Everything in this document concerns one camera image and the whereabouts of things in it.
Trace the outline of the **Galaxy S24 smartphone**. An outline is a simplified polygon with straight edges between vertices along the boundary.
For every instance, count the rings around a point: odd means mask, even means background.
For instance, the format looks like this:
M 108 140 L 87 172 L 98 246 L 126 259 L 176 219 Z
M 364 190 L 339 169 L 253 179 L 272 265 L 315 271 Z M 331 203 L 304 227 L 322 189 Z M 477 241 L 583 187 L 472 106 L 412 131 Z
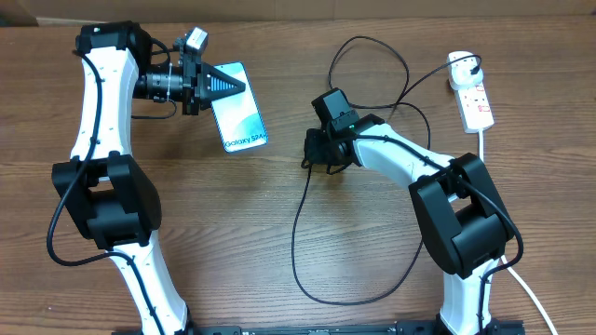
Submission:
M 235 153 L 266 145 L 268 135 L 244 65 L 237 61 L 218 64 L 215 68 L 246 86 L 243 92 L 212 103 L 223 148 L 228 153 Z

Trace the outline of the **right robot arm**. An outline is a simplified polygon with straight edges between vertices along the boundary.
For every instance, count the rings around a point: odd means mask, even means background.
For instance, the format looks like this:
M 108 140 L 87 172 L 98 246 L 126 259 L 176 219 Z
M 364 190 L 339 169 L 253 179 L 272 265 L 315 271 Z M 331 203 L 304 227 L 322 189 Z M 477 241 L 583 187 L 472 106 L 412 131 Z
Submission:
M 378 171 L 410 193 L 422 242 L 443 271 L 443 305 L 428 334 L 521 334 L 520 321 L 489 311 L 493 275 L 509 240 L 520 241 L 484 163 L 474 154 L 437 154 L 400 136 L 374 114 L 360 117 L 334 88 L 312 101 L 320 127 L 305 138 L 302 166 L 328 174 L 350 165 Z

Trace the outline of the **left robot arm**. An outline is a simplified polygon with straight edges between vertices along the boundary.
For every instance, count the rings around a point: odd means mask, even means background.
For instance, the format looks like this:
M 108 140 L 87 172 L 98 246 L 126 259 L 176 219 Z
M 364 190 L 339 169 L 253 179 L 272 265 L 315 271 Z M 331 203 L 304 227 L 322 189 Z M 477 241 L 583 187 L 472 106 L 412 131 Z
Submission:
M 159 246 L 162 210 L 156 187 L 131 152 L 135 99 L 170 102 L 196 115 L 245 83 L 204 62 L 207 32 L 196 27 L 172 48 L 132 21 L 90 24 L 75 39 L 85 91 L 80 128 L 70 159 L 52 167 L 61 200 L 47 232 L 47 253 L 76 267 L 111 260 L 139 311 L 141 334 L 196 334 L 190 310 L 173 285 Z M 100 254 L 78 261 L 58 256 L 53 236 L 62 211 Z

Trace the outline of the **white charger plug adapter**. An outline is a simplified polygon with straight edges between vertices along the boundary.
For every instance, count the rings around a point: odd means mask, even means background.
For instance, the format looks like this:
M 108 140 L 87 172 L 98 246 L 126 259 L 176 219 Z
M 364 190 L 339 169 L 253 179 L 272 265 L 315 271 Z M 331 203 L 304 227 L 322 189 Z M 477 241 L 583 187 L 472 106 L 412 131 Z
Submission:
M 449 82 L 453 90 L 478 86 L 483 81 L 481 59 L 469 51 L 454 51 L 448 54 Z

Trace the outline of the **white power strip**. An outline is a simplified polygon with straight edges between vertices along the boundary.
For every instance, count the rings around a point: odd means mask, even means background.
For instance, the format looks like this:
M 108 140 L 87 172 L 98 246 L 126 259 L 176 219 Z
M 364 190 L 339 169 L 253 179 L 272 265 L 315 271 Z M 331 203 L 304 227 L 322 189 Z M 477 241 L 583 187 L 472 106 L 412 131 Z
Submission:
M 492 109 L 483 83 L 454 93 L 466 133 L 478 133 L 494 125 Z

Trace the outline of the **brown cardboard backdrop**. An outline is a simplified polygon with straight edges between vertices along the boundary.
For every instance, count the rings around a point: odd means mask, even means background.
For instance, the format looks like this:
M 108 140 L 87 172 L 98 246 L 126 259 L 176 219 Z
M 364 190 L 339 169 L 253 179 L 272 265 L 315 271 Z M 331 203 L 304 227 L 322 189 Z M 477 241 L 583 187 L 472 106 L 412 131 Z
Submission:
M 589 15 L 595 0 L 1 0 L 13 26 Z

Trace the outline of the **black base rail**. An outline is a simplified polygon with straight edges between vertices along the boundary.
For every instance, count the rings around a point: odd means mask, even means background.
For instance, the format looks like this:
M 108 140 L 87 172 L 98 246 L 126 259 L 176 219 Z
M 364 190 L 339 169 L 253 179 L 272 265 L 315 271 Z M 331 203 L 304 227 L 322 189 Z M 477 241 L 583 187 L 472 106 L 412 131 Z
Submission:
M 194 327 L 184 334 L 197 335 L 430 335 L 451 334 L 448 329 L 436 320 L 399 321 L 388 325 L 356 325 L 356 326 L 313 326 L 305 328 L 241 328 Z M 499 321 L 493 318 L 483 334 L 491 335 L 523 335 L 525 329 L 522 321 Z

